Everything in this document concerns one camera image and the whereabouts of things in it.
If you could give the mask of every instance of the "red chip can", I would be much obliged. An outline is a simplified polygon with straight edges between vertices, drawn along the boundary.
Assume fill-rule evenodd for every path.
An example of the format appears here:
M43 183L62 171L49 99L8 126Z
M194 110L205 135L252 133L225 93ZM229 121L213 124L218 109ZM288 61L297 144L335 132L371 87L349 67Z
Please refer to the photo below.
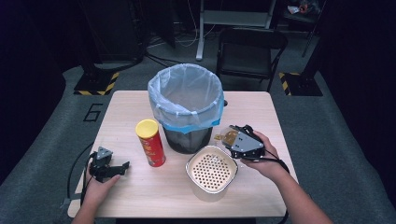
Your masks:
M161 142L157 121L143 119L137 123L135 131L148 158L148 164L153 167L163 165L166 158L163 153L163 143Z

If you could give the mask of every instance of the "black chair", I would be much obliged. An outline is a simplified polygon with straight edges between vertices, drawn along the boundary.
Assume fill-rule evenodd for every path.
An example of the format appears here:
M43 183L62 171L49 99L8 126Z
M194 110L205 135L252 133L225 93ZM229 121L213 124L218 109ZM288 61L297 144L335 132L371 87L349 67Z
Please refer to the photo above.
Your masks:
M300 12L291 14L288 11L288 6L286 6L286 5L281 7L280 11L278 12L279 14L278 14L278 18L277 18L276 28L277 28L279 21L287 21L287 22L302 25L309 30L308 36L307 36L308 41L305 45L305 49L304 49L302 57L305 56L306 51L308 50L309 44L311 43L312 37L318 31L317 30L318 22L322 16L323 9L326 6L326 1L327 0L321 1L322 4L321 4L321 6L319 6L320 7L319 14L306 14L305 15Z
M219 34L216 74L269 79L270 91L277 64L288 39L279 31L229 27Z

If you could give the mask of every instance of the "white strainer basket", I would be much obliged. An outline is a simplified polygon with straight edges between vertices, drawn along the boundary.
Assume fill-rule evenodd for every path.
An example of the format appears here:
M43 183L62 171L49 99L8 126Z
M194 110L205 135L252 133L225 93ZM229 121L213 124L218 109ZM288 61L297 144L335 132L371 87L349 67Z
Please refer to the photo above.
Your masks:
M219 147L207 146L187 163L195 196L205 202L220 200L238 171L236 162Z

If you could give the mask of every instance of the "wooden table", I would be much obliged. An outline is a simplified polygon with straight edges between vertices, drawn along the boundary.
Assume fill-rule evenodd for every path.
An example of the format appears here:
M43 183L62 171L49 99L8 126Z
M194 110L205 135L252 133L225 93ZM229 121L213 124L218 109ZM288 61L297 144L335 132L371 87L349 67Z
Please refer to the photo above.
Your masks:
M228 105L219 126L213 128L209 145L228 152L214 135L229 125L252 126L265 133L277 148L279 157L296 178L290 154L274 109L271 96L264 91L225 91ZM166 142L160 125L166 162L151 167L134 127L142 119L154 119L147 91L116 91L108 106L92 150L112 150L110 165L130 161L125 176L109 192L97 212L98 217L282 217L286 207L275 184L240 161L238 173L225 196L214 203L200 201L192 192L186 163L192 155L175 152ZM80 179L76 193L81 192ZM68 215L74 217L79 200L71 202Z

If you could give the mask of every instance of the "right hand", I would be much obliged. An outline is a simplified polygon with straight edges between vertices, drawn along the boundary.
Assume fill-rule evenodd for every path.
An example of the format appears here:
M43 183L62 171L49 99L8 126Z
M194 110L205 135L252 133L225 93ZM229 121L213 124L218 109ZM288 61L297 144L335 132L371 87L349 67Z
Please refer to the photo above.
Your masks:
M257 136L259 136L260 139L263 141L265 149L276 156L275 158L270 153L265 153L264 158L279 159L279 156L277 155L276 152L276 148L271 144L270 139L267 136L265 136L263 133L257 131L253 131L253 132ZM282 166L279 163L273 161L247 161L241 159L241 162L244 163L246 166L259 171L260 174L270 179L273 179L274 176L276 176L279 172L285 172L285 170L282 168Z

